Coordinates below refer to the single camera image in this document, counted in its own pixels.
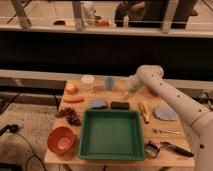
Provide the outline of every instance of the blue object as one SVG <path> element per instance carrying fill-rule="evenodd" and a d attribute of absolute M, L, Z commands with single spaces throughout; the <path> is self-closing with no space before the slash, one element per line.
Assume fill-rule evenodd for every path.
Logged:
<path fill-rule="evenodd" d="M 91 109 L 106 108 L 106 102 L 104 99 L 91 100 L 90 108 Z"/>
<path fill-rule="evenodd" d="M 165 121 L 176 121 L 178 119 L 178 114 L 167 104 L 156 107 L 154 116 Z"/>

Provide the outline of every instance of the green plastic tray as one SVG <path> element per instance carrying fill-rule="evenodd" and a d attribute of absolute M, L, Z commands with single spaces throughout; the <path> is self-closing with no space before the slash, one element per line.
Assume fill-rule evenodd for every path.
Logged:
<path fill-rule="evenodd" d="M 85 111 L 78 156 L 81 159 L 144 160 L 144 141 L 138 112 Z"/>

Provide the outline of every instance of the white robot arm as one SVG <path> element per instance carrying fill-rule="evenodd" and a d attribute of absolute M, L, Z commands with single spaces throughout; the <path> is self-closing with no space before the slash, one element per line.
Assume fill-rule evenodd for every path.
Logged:
<path fill-rule="evenodd" d="M 213 171 L 213 112 L 171 86 L 163 79 L 157 65 L 140 66 L 126 81 L 127 91 L 136 91 L 143 84 L 158 93 L 200 137 L 195 171 Z"/>

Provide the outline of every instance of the metal pole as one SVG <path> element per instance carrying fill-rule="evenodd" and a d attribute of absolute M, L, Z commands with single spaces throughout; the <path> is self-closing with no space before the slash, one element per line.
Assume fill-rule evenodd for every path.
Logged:
<path fill-rule="evenodd" d="M 78 31 L 83 30 L 84 22 L 82 17 L 81 1 L 73 1 L 72 6 L 73 6 L 73 13 L 75 18 L 75 28 Z"/>
<path fill-rule="evenodd" d="M 24 11 L 24 7 L 21 4 L 20 0 L 11 0 L 13 8 L 16 11 L 16 15 L 19 19 L 19 24 L 22 28 L 29 28 L 31 26 L 30 20 L 27 18 L 27 15 Z"/>
<path fill-rule="evenodd" d="M 170 31 L 178 3 L 179 3 L 179 0 L 169 0 L 166 13 L 164 16 L 164 20 L 161 25 L 161 29 L 163 33 L 168 33 Z"/>

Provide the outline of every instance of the white cup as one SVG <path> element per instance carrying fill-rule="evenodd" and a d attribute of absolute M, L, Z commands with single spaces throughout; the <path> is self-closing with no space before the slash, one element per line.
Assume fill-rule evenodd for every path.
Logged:
<path fill-rule="evenodd" d="M 95 77 L 92 75 L 83 75 L 81 82 L 83 83 L 86 90 L 91 90 L 94 87 Z"/>

